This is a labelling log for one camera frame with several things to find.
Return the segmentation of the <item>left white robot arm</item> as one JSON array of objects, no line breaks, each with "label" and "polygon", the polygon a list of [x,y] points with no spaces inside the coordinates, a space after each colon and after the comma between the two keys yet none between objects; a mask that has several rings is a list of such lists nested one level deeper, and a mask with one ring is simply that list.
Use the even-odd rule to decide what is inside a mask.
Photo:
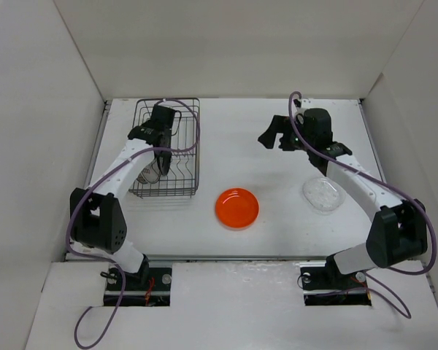
[{"label": "left white robot arm", "polygon": [[154,106],[149,119],[128,133],[125,146],[103,175],[70,195],[70,239],[117,263],[132,289],[148,283],[149,260],[126,238],[120,201],[145,168],[150,169],[148,182],[169,173],[175,114],[171,107]]}]

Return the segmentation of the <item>orange plate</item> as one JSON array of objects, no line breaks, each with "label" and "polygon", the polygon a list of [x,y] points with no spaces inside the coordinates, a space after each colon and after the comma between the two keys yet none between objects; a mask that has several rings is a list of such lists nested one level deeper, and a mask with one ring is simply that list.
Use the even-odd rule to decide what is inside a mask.
[{"label": "orange plate", "polygon": [[224,190],[215,202],[217,220],[231,230],[244,230],[250,227],[257,220],[259,212],[257,197],[241,187]]}]

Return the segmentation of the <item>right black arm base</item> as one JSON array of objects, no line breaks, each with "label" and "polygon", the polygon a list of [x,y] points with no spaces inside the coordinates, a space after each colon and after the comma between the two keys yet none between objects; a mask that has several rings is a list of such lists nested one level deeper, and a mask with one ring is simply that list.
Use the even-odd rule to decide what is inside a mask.
[{"label": "right black arm base", "polygon": [[305,306],[371,306],[366,274],[358,271],[330,277],[321,264],[300,266],[299,286]]}]

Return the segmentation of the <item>black small plate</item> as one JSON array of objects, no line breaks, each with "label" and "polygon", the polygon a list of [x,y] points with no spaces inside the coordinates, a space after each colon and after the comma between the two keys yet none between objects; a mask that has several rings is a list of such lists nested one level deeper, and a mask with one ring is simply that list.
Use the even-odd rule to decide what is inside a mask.
[{"label": "black small plate", "polygon": [[158,170],[161,176],[167,176],[170,169],[170,164],[172,161],[172,154],[171,152],[167,151],[160,151],[156,155],[156,161],[158,164]]}]

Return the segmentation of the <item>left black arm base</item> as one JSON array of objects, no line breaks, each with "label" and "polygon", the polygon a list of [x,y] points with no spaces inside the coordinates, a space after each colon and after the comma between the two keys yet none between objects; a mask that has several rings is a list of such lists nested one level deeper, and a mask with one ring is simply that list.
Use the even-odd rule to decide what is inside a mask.
[{"label": "left black arm base", "polygon": [[[100,276],[106,279],[103,306],[115,306],[122,287],[122,276],[117,268],[111,267]],[[149,267],[143,280],[126,274],[126,288],[120,305],[122,307],[167,307],[170,306],[172,285],[171,267]]]}]

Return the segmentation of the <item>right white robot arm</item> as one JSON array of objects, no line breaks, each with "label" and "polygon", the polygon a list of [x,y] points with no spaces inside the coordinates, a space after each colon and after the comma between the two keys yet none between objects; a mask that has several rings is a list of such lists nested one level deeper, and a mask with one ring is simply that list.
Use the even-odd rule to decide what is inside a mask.
[{"label": "right white robot arm", "polygon": [[258,142],[272,149],[276,141],[283,151],[305,151],[310,163],[338,184],[371,222],[365,242],[329,255],[323,266],[302,268],[302,276],[310,279],[305,290],[348,289],[357,273],[390,268],[427,251],[423,204],[364,178],[352,151],[333,139],[325,109],[306,109],[294,118],[275,115]]}]

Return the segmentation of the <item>white plate red characters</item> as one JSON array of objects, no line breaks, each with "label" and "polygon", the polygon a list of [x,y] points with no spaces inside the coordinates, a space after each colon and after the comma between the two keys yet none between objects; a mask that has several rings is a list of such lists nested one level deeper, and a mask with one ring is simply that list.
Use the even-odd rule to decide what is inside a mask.
[{"label": "white plate red characters", "polygon": [[137,181],[141,184],[155,184],[161,178],[158,161],[154,159],[145,166],[137,177]]}]

